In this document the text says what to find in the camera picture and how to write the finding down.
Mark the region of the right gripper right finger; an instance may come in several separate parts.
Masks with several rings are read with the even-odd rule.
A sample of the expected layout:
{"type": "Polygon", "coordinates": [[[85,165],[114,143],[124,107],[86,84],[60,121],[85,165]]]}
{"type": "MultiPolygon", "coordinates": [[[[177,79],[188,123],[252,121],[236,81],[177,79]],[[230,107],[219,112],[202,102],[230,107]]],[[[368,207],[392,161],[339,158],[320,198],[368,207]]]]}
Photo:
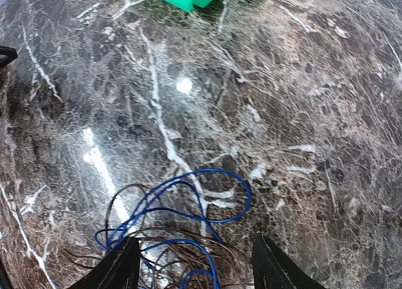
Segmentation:
{"type": "Polygon", "coordinates": [[[251,262],[255,289],[325,289],[264,234],[256,236],[251,262]]]}

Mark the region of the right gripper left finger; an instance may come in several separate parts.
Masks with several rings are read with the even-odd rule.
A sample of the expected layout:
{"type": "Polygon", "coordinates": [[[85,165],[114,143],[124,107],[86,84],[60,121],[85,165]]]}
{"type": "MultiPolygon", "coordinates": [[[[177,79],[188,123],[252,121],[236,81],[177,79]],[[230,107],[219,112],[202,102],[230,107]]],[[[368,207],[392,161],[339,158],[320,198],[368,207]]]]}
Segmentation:
{"type": "Polygon", "coordinates": [[[139,281],[139,241],[125,237],[73,289],[135,289],[139,281]]]}

